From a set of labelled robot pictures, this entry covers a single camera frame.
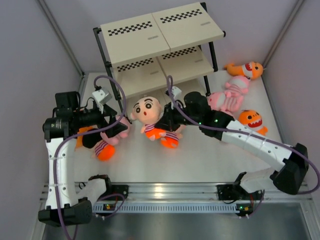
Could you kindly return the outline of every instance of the pink plush toy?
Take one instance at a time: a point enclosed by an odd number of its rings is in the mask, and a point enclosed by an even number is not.
[[[106,143],[114,146],[114,145],[117,145],[117,144],[119,143],[120,138],[124,139],[124,138],[128,137],[128,133],[129,133],[130,128],[131,128],[130,122],[129,122],[125,117],[123,117],[123,118],[120,120],[120,123],[126,125],[128,128],[127,128],[126,130],[120,132],[119,134],[117,134],[117,135],[114,136],[114,137],[110,137],[110,138],[109,138],[104,132],[100,132],[100,135],[101,135],[102,139],[103,139]]]
[[[250,83],[250,78],[246,76],[234,76],[229,81],[225,83],[227,90],[224,91],[226,95],[229,93],[231,97],[238,97],[242,94],[248,93],[248,87]]]
[[[134,106],[130,115],[131,119],[138,119],[143,126],[141,133],[151,140],[161,139],[162,145],[167,148],[176,148],[179,139],[182,138],[181,130],[185,126],[181,126],[175,132],[167,132],[163,129],[155,128],[156,123],[159,121],[162,113],[162,106],[158,99],[146,96],[141,98]]]
[[[234,113],[239,110],[244,96],[231,97],[231,93],[228,92],[214,92],[208,98],[208,104],[212,110],[222,111],[226,113]]]

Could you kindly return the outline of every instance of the gray label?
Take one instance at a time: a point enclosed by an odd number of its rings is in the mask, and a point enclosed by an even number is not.
[[[151,40],[151,39],[156,39],[158,38],[159,36],[158,35],[155,35],[155,36],[151,36],[151,37],[148,37],[148,40]]]
[[[210,22],[207,21],[207,22],[201,23],[200,25],[201,25],[201,26],[204,26],[204,25],[207,25],[207,24],[210,24]]]

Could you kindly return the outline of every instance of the black plush hair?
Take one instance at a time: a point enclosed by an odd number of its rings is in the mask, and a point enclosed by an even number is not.
[[[101,140],[100,132],[84,135],[82,137],[82,145],[85,148],[92,149]]]

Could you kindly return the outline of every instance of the pink striped plush toy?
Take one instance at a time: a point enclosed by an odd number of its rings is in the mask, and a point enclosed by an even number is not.
[[[234,76],[225,83],[226,90],[224,93],[231,97],[238,97],[243,94],[247,94],[249,89],[250,78],[246,76]]]
[[[222,111],[230,114],[239,110],[242,102],[244,101],[244,96],[240,95],[232,97],[230,92],[227,92],[227,94],[224,92],[214,92],[208,96],[207,99],[211,110]]]

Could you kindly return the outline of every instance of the gray floor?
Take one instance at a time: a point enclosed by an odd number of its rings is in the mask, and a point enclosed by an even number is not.
[[[73,236],[74,228],[69,232]],[[42,240],[63,240],[46,227]],[[299,204],[263,204],[251,219],[233,214],[118,214],[80,225],[77,240],[308,240]]]

